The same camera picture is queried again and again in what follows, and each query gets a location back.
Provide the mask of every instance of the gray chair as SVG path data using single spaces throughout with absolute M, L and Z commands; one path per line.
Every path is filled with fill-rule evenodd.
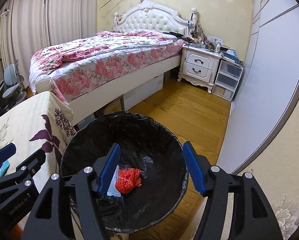
M 22 83 L 24 77 L 18 73 L 18 60 L 9 65 L 4 70 L 4 82 L 8 89 L 3 93 L 3 98 L 12 98 L 8 105 L 4 108 L 5 111 L 10 110 L 26 99 L 26 92 L 22 91 Z

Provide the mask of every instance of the red rope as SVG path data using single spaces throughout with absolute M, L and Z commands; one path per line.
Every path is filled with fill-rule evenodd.
M 116 189 L 122 194 L 127 194 L 133 188 L 142 186 L 140 175 L 141 170 L 139 169 L 127 168 L 119 170 L 119 178 L 115 183 Z

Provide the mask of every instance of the beige curtain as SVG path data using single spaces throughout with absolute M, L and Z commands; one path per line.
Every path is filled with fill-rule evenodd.
M 82 0 L 81 25 L 82 38 L 95 36 L 96 33 L 96 0 Z
M 48 46 L 94 36 L 96 0 L 8 0 L 0 27 L 4 67 L 19 60 L 28 86 L 32 55 Z
M 47 0 L 47 10 L 51 45 L 82 37 L 81 0 Z
M 49 46 L 45 34 L 44 0 L 14 0 L 12 9 L 12 42 L 18 69 L 28 86 L 31 58 Z
M 12 44 L 12 8 L 14 0 L 8 0 L 2 8 L 1 13 L 6 10 L 9 12 L 1 16 L 1 25 L 0 25 L 0 46 L 2 54 L 2 63 L 4 69 L 15 62 L 13 44 Z

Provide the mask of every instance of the purple leaf pattern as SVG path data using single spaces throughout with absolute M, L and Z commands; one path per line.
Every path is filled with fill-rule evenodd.
M 53 145 L 50 142 L 45 142 L 43 143 L 41 149 L 45 152 L 45 153 L 50 153 L 53 150 Z
M 30 142 L 40 140 L 40 139 L 47 140 L 47 142 L 43 143 L 41 149 L 45 153 L 51 153 L 54 149 L 55 159 L 58 163 L 58 166 L 60 166 L 61 158 L 62 158 L 62 154 L 61 154 L 60 150 L 58 149 L 60 146 L 60 140 L 56 136 L 52 135 L 52 127 L 51 127 L 49 117 L 46 114 L 43 114 L 42 117 L 45 120 L 45 128 L 46 129 L 37 132 L 37 134 L 35 134 L 34 137 L 32 139 L 30 139 Z
M 55 121 L 56 121 L 56 125 L 63 130 L 63 132 L 65 133 L 67 140 L 66 143 L 68 143 L 72 137 L 76 134 L 75 129 L 73 128 L 73 126 L 71 125 L 71 123 L 69 122 L 69 120 L 67 119 L 67 117 L 65 116 L 65 114 L 62 112 L 61 109 L 56 108 L 54 111 L 54 117 L 55 117 Z
M 47 130 L 41 130 L 39 131 L 37 134 L 34 135 L 34 137 L 30 140 L 30 142 L 32 141 L 36 141 L 39 139 L 50 139 L 49 138 L 49 133 L 47 132 Z

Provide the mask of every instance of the trash can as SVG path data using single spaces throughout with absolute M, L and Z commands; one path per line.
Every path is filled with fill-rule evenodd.
M 171 131 L 150 117 L 119 111 L 92 121 L 72 138 L 62 157 L 61 175 L 92 166 L 113 143 L 121 147 L 121 169 L 142 171 L 142 186 L 121 197 L 95 198 L 95 202 L 106 229 L 131 234 L 173 212 L 186 192 L 188 172 L 182 146 Z M 75 195 L 70 198 L 77 212 Z

